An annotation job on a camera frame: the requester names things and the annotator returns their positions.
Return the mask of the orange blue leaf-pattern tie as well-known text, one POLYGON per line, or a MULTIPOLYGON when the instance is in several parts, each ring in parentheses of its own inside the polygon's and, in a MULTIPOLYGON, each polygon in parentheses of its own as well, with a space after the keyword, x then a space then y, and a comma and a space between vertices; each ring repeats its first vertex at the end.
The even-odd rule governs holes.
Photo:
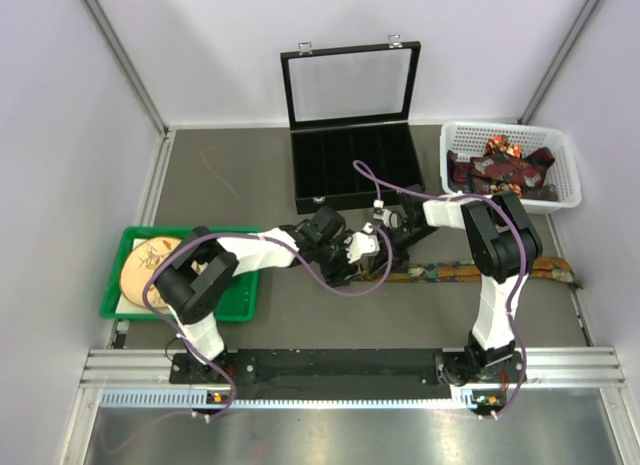
MULTIPOLYGON (((534 262, 528 279, 550 280, 583 289, 584 285, 570 264, 559 257, 543 256, 534 262)), ((481 272, 472 260, 411 263, 396 261, 386 279, 390 283, 480 282, 481 272)))

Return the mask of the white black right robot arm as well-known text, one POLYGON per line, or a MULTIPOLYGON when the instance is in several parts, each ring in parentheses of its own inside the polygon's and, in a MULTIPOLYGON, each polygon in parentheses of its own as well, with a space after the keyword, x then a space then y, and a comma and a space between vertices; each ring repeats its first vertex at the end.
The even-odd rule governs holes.
POLYGON ((461 352, 436 355, 437 373, 456 386, 492 379, 515 355, 518 299, 543 251, 535 227, 519 197, 510 191, 426 201, 409 196, 400 203, 402 215, 386 209, 380 200, 374 203, 374 218, 382 223, 392 251, 382 249, 370 269, 384 269, 389 259, 406 259, 411 246, 440 228, 464 231, 481 277, 478 315, 461 352))

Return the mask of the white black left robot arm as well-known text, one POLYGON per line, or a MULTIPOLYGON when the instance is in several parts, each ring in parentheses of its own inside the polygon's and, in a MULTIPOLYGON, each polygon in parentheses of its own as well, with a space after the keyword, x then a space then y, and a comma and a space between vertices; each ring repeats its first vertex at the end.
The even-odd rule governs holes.
POLYGON ((367 232, 353 232, 329 207, 296 225, 282 225, 256 234, 214 236, 205 227, 188 234, 152 276, 153 287, 176 318, 179 336, 194 357, 192 369, 205 381, 226 372, 214 311, 237 276, 263 269, 317 263, 330 287, 348 283, 358 262, 377 250, 367 232))

